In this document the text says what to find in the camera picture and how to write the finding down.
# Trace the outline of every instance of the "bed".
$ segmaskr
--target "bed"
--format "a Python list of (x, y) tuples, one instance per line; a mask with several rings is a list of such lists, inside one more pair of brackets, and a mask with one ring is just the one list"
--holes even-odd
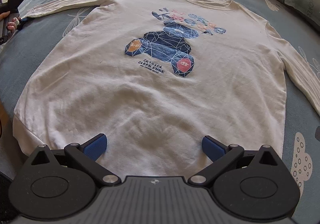
[[(49, 1), (52, 0), (25, 0), (20, 5), (20, 15)], [(234, 1), (267, 19), (282, 38), (289, 41), (309, 63), (320, 79), (318, 32), (277, 0)], [(6, 44), (0, 53), (0, 101), (11, 120), (18, 98), (30, 76), (54, 46), (94, 8), (82, 7), (36, 18)], [(296, 179), (301, 193), (293, 219), (297, 223), (313, 224), (320, 219), (317, 205), (320, 201), (320, 118), (288, 75), (285, 74), (285, 78), (287, 101), (282, 160)], [(0, 156), (2, 162), (5, 162), (0, 164), (0, 171), (9, 172), (13, 177), (22, 164), (23, 156), (11, 133), (12, 129), (8, 126), (0, 140), (0, 151), (3, 151)], [(7, 156), (3, 159), (4, 154), (19, 157)], [(300, 165), (306, 166), (307, 170), (295, 171)]]

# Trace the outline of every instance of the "graphic print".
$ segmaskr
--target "graphic print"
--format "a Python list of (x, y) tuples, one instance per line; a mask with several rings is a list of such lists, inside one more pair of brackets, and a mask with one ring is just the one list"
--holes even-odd
[(67, 33), (69, 33), (73, 28), (75, 28), (77, 25), (80, 24), (80, 18), (84, 19), (86, 16), (81, 16), (82, 13), (86, 12), (89, 9), (89, 7), (82, 7), (79, 9), (76, 15), (70, 15), (70, 17), (74, 17), (74, 19), (69, 23), (67, 28), (64, 30), (62, 37), (65, 37)]
[(194, 59), (189, 54), (191, 46), (184, 38), (197, 38), (199, 32), (175, 21), (165, 20), (163, 31), (147, 32), (143, 38), (133, 39), (124, 54), (135, 56), (146, 53), (163, 62), (169, 62), (173, 72), (187, 76), (193, 69)]
[(307, 62), (307, 64), (310, 65), (311, 69), (314, 71), (314, 73), (316, 74), (316, 76), (317, 76), (318, 79), (320, 80), (320, 64), (319, 64), (319, 62), (318, 62), (316, 59), (312, 58), (313, 63), (314, 63), (314, 66), (313, 66), (311, 63), (309, 63), (309, 62), (307, 61), (307, 56), (306, 56), (306, 53), (304, 52), (304, 50), (303, 50), (300, 46), (298, 46), (298, 47), (299, 47), (299, 53), (300, 53), (300, 55), (301, 55), (302, 58)]
[(185, 41), (185, 38), (197, 38), (200, 35), (199, 32), (201, 35), (213, 36), (214, 32), (222, 35), (226, 30), (195, 14), (188, 14), (188, 17), (185, 18), (183, 15), (186, 13), (175, 9), (169, 11), (164, 7), (159, 11), (163, 13), (158, 14), (152, 11), (151, 14), (156, 19), (163, 20), (163, 30), (147, 32), (142, 38), (131, 40), (125, 47), (124, 54), (132, 57), (146, 53), (163, 62), (169, 62), (174, 74), (186, 77), (193, 70), (194, 59), (189, 54), (191, 46)]
[(293, 159), (291, 166), (291, 175), (297, 182), (300, 189), (300, 197), (303, 194), (304, 182), (308, 181), (312, 174), (312, 159), (305, 152), (306, 142), (300, 132), (296, 133), (293, 149)]

